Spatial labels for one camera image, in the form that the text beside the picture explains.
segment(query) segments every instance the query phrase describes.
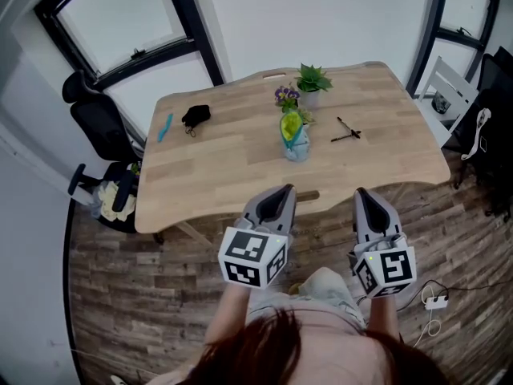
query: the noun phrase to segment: red hair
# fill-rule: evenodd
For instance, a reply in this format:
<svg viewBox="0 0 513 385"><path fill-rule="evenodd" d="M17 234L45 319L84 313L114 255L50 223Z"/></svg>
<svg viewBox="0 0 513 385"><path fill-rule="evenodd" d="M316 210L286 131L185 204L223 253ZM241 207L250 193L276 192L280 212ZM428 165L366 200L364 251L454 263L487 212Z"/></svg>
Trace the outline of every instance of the red hair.
<svg viewBox="0 0 513 385"><path fill-rule="evenodd" d="M276 310L272 317L258 318L233 336L208 345L182 385L285 385L301 356L300 330L301 324L292 312ZM382 345L393 385L449 384L421 351L385 334L362 334Z"/></svg>

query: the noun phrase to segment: wooden floor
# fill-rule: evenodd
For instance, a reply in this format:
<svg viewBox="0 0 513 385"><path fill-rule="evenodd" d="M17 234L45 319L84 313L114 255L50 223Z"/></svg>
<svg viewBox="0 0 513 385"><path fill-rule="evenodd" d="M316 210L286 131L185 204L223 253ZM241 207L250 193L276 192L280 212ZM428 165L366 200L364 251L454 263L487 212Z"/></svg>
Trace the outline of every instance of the wooden floor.
<svg viewBox="0 0 513 385"><path fill-rule="evenodd" d="M452 171L458 156L446 155ZM378 191L390 199L398 184ZM456 191L410 184L396 204L403 231L415 247L418 286L433 278L446 286L482 286L513 277L513 221L485 217L487 190L469 176ZM354 297L362 289L351 277L346 253L355 241L351 201L326 213L296 219L290 261L277 288L304 281L329 266L347 281ZM236 215L191 223L216 247ZM71 319L87 383L110 383L119 375L145 383L172 370L202 342L224 283L216 248L205 249L176 228L158 246L151 236L127 236L102 227L78 207L70 251ZM398 298L405 303L416 287ZM419 348L435 358L454 383L486 384L513 359L513 284L451 291L449 305L434 313L441 333ZM362 303L364 314L367 301ZM417 297L399 314L405 342L414 344L429 314Z"/></svg>

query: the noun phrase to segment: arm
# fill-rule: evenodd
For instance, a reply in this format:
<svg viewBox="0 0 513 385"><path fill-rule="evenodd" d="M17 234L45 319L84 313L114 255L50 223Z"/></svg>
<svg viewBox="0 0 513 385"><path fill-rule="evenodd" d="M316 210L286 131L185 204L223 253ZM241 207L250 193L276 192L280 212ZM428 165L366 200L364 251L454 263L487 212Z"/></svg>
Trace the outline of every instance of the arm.
<svg viewBox="0 0 513 385"><path fill-rule="evenodd" d="M395 308L395 296L373 298L370 305L369 330L388 334L399 340L398 312Z"/></svg>
<svg viewBox="0 0 513 385"><path fill-rule="evenodd" d="M208 326L205 343L213 343L235 334L246 322L251 288L229 284L219 301L214 319Z"/></svg>

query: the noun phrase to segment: blue marker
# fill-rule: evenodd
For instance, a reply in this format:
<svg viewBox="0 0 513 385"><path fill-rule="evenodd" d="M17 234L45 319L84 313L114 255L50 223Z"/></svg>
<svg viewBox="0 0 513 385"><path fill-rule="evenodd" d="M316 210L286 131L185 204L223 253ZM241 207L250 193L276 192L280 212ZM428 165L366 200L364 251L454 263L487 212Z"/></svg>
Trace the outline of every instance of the blue marker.
<svg viewBox="0 0 513 385"><path fill-rule="evenodd" d="M169 127L171 126L171 122L172 121L173 121L173 114L170 114L170 115L168 115L168 121L166 121L166 125L159 132L159 139L158 139L159 142L162 141L164 135L166 134L166 132L168 132Z"/></svg>

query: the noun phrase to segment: white cable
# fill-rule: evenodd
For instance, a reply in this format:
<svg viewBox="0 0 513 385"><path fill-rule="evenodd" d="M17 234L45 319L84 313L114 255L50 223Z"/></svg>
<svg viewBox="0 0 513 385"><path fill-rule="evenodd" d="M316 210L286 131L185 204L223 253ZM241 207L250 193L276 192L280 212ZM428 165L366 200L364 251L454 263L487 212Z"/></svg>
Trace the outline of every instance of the white cable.
<svg viewBox="0 0 513 385"><path fill-rule="evenodd" d="M427 301L427 298L424 299L424 290L426 288L429 288L431 290L431 297L428 297L428 298L433 298L434 297L433 288L431 286L425 286L424 289L422 290L421 294L420 294L420 298L421 298L422 303L424 305L426 304L426 301ZM431 319L432 316L433 316L433 310L430 310L430 321L424 326L424 329L422 330L420 336L418 337L417 342L414 345L414 348L417 347L418 343L420 342L420 340L422 339L422 337L426 333L426 330L427 330L427 334L430 337L437 336L440 333L440 331L442 330L442 323L438 319ZM434 323L434 322L436 322L438 324L438 330L436 332L434 332L434 333L431 333L431 324Z"/></svg>
<svg viewBox="0 0 513 385"><path fill-rule="evenodd" d="M479 133L481 132L481 128L483 128L483 125L487 123L487 121L491 118L491 111L488 108L484 108L478 113L477 122L475 124L475 138L474 138L474 145L472 146L471 150L468 152L468 154L462 154L462 160L468 160L471 158L477 151L479 146Z"/></svg>

